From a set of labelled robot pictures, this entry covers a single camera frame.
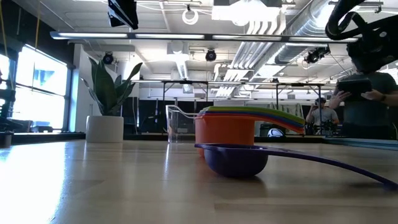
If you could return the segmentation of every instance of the clear plastic container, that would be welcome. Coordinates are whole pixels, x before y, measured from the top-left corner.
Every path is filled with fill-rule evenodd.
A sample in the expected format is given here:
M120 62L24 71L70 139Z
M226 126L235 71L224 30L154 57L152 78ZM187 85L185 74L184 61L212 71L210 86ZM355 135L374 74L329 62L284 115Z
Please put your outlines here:
M170 143L194 142L197 113L186 113L178 106L166 106L167 135Z

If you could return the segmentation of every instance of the potted plant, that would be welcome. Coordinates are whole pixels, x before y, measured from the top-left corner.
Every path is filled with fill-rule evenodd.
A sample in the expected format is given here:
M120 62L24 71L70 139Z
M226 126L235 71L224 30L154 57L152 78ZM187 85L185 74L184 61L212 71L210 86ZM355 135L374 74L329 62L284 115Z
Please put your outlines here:
M131 78L141 69L142 63L138 63L133 69L127 80L122 81L119 75L115 81L106 71L102 60L96 63L92 58L91 77L93 88L88 82L81 78L87 86L90 96L97 102L102 116L87 116L86 141L97 143L123 142L123 117L118 114L121 105L131 94L135 83L131 83Z

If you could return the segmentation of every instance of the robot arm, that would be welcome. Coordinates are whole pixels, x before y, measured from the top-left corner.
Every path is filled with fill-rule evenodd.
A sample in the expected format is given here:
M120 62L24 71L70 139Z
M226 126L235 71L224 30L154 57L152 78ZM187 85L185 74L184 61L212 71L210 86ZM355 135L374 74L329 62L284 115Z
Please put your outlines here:
M364 1L339 0L331 13L325 32L332 40L344 40L361 34L362 37L358 41L347 45L347 52L356 68L367 73L375 72L398 59L398 30L394 27L398 22L398 15L368 24L357 12L350 12ZM351 21L354 21L358 28L344 32Z

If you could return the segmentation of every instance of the ceiling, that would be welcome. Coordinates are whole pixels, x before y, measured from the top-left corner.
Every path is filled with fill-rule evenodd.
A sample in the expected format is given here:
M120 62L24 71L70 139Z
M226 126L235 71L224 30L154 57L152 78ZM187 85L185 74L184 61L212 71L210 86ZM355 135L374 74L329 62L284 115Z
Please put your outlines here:
M32 14L37 15L37 1L13 0ZM41 0L44 5L40 7L41 19L59 31L85 31L85 32L129 32L129 28L110 28L108 24L107 4L103 2L84 2L74 0ZM192 6L195 9L211 10L213 0L201 1L202 6ZM295 0L296 7L287 11L287 21L292 19L309 0ZM395 11L398 2L394 0L383 0L384 10ZM185 9L185 6L164 5L164 9L175 10ZM138 32L173 32L173 33L208 33L208 34L244 34L248 26L239 27L231 21L214 21L211 16L199 13L199 20L194 25L187 25L182 21L182 12L165 11L165 16L156 4L137 7L139 18ZM374 14L372 12L362 13L367 22L375 21L383 17L391 16L385 12ZM175 62L164 60L167 51L166 41L153 40L98 40L91 41L92 46L105 45L134 45L148 68L147 76L155 74L170 73L175 69ZM205 61L207 49L213 48L217 53L218 62L228 62L234 58L240 43L239 42L188 42L190 56L187 62L188 70L203 70L213 72L216 63ZM280 82L325 82L333 75L339 74L343 69L352 67L348 58L345 45L331 45L331 55L322 59L318 64L307 65L303 57L293 61L291 65L283 69L279 76ZM117 54L118 59L127 60L129 52Z

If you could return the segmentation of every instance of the gray shirt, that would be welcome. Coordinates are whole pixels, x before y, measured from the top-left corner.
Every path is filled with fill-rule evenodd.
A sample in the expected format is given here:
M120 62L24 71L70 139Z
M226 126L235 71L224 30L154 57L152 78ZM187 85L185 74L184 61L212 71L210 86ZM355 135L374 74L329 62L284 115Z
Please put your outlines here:
M395 80L388 73L355 74L342 80L360 80L365 78L371 81L373 89L383 94L391 94L393 91L398 90ZM346 101L344 122L359 126L388 126L390 122L387 110L388 106L378 101Z
M314 124L320 125L321 119L320 119L320 114L319 114L319 108L312 111L311 115L313 117ZM334 121L336 119L338 119L336 111L334 111L330 108L322 109L322 122L325 122L328 120Z

